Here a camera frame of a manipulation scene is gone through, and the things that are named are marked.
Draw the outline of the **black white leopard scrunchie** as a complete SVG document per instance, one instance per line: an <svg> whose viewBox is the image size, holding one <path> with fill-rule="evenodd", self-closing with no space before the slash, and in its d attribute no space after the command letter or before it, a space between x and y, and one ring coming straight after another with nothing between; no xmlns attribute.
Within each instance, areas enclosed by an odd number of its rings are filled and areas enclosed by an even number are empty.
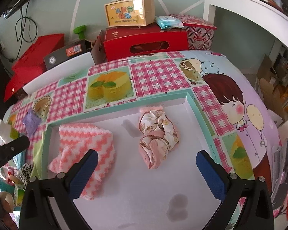
<svg viewBox="0 0 288 230"><path fill-rule="evenodd" d="M31 177L32 171L33 171L33 166L29 163L25 163L24 165L22 165L22 167L18 171L18 176L20 177L20 180L22 181L24 187L27 186L29 179Z"/></svg>

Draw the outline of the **light green cloth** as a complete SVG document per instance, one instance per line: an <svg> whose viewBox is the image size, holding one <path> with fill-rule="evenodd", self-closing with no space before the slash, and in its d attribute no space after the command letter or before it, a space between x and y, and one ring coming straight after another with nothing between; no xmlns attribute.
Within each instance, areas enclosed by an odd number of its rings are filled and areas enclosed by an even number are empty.
<svg viewBox="0 0 288 230"><path fill-rule="evenodd" d="M47 176L47 160L44 155L44 138L41 138L34 144L33 148L33 170L31 176L37 177L39 180Z"/></svg>

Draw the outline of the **purple wipes packet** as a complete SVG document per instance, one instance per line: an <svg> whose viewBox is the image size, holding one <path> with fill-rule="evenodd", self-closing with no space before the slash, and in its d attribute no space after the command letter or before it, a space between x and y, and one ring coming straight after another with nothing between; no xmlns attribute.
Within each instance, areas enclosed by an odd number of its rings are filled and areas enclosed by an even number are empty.
<svg viewBox="0 0 288 230"><path fill-rule="evenodd" d="M26 135L30 138L37 130L42 119L38 117L33 110L30 108L24 116L22 123L25 126Z"/></svg>

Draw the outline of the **pink white zigzag towel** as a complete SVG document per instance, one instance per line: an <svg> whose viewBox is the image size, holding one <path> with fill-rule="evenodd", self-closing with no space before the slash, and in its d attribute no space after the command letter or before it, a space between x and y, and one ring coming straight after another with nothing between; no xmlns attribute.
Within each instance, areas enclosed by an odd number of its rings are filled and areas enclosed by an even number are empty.
<svg viewBox="0 0 288 230"><path fill-rule="evenodd" d="M73 123L61 125L59 137L59 154L48 166L53 173L67 172L89 150L97 152L98 165L80 196L93 200L115 161L113 133L93 124Z"/></svg>

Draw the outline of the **pink floral fabric scrunchie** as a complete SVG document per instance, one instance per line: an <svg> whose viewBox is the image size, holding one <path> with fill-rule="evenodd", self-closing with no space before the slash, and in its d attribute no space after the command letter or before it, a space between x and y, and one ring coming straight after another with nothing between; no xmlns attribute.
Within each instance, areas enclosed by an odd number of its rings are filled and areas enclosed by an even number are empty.
<svg viewBox="0 0 288 230"><path fill-rule="evenodd" d="M142 133L139 152L148 169L158 168L179 144L179 134L162 106L140 109L138 129Z"/></svg>

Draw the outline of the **white pill bottle green label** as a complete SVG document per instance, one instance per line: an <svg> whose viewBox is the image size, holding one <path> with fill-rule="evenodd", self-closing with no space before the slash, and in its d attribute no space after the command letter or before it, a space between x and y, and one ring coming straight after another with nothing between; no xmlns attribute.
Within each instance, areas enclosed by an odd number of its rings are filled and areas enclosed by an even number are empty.
<svg viewBox="0 0 288 230"><path fill-rule="evenodd" d="M10 143L20 137L20 133L10 124L6 124L0 119L0 139L5 143Z"/></svg>

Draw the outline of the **white tray teal rim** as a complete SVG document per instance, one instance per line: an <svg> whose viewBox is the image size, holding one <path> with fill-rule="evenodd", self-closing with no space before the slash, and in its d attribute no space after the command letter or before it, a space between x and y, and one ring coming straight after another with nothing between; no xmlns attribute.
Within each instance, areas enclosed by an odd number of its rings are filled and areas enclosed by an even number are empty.
<svg viewBox="0 0 288 230"><path fill-rule="evenodd" d="M148 169L138 147L140 109L162 106L174 124L179 143L160 167ZM47 126L43 176L58 155L59 127L91 123L113 134L115 160L94 200L75 205L92 229L203 229L219 206L195 158L215 145L190 90L160 94L135 102L71 116Z"/></svg>

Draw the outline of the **large red gift box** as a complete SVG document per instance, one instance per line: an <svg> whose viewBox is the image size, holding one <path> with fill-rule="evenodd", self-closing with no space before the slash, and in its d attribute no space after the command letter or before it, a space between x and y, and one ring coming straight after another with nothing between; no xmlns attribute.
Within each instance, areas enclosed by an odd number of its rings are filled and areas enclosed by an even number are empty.
<svg viewBox="0 0 288 230"><path fill-rule="evenodd" d="M4 102L30 81L44 73L46 65L44 57L64 46L64 34L50 34L38 37L27 51L13 65L14 75L8 82L4 92Z"/></svg>

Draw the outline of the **pink checkered cartoon tablecloth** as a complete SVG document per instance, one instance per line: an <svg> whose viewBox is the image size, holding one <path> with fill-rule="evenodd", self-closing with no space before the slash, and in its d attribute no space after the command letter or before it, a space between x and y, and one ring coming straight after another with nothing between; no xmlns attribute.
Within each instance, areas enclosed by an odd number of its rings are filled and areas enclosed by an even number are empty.
<svg viewBox="0 0 288 230"><path fill-rule="evenodd" d="M272 190L271 148L279 142L277 126L263 97L220 53L166 52L88 67L17 102L3 120L23 133L22 120L28 110L38 100L51 97L45 118L31 136L35 144L53 122L184 90L193 93L212 136L213 158L245 178L263 176Z"/></svg>

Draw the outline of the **black carton with QR label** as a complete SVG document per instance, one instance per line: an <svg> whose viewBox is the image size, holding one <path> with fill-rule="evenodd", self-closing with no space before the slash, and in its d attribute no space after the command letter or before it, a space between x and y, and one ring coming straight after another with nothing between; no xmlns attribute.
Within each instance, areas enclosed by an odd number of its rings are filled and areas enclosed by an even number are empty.
<svg viewBox="0 0 288 230"><path fill-rule="evenodd" d="M67 60L90 52L93 45L94 44L92 42L86 39L81 39L50 53L44 57L46 69L50 70L57 65L66 62Z"/></svg>

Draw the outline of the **green dumbbell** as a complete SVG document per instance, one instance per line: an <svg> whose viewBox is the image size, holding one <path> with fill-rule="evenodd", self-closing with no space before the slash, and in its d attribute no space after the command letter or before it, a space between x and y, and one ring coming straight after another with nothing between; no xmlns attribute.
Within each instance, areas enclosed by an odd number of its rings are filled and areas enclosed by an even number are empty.
<svg viewBox="0 0 288 230"><path fill-rule="evenodd" d="M74 34L78 35L78 38L80 40L85 39L85 31L86 31L85 25L78 26L73 30Z"/></svg>

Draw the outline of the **red patterned gift box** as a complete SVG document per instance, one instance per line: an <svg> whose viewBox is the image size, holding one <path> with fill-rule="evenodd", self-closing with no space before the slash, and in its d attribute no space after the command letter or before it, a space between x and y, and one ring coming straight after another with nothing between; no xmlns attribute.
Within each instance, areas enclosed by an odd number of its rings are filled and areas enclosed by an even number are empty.
<svg viewBox="0 0 288 230"><path fill-rule="evenodd" d="M180 20L187 32L189 50L211 50L214 33L217 27L212 23L191 15L170 14Z"/></svg>

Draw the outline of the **blue wet wipes pack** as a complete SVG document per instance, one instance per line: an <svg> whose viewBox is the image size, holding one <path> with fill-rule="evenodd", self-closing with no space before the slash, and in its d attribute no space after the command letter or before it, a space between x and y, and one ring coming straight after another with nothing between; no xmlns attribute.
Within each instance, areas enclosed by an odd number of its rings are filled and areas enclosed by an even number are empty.
<svg viewBox="0 0 288 230"><path fill-rule="evenodd" d="M162 30L184 27L179 19L172 16L158 16L155 18L155 21Z"/></svg>

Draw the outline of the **wall mounted television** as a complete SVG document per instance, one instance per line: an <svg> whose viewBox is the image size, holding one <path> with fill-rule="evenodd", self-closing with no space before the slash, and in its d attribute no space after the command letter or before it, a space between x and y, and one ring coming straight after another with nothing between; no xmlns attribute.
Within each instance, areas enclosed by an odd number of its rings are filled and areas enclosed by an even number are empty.
<svg viewBox="0 0 288 230"><path fill-rule="evenodd" d="M3 12L3 18L6 20L11 17L14 13L16 13L25 3L27 0L11 0L5 11Z"/></svg>

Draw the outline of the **white shelf frame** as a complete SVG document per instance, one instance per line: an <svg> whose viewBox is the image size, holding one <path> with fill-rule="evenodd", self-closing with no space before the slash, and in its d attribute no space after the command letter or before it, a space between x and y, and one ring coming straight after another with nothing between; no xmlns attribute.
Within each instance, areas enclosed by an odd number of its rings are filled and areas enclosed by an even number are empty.
<svg viewBox="0 0 288 230"><path fill-rule="evenodd" d="M260 0L204 0L203 19L214 23L216 8L252 21L288 48L288 17L267 3Z"/></svg>

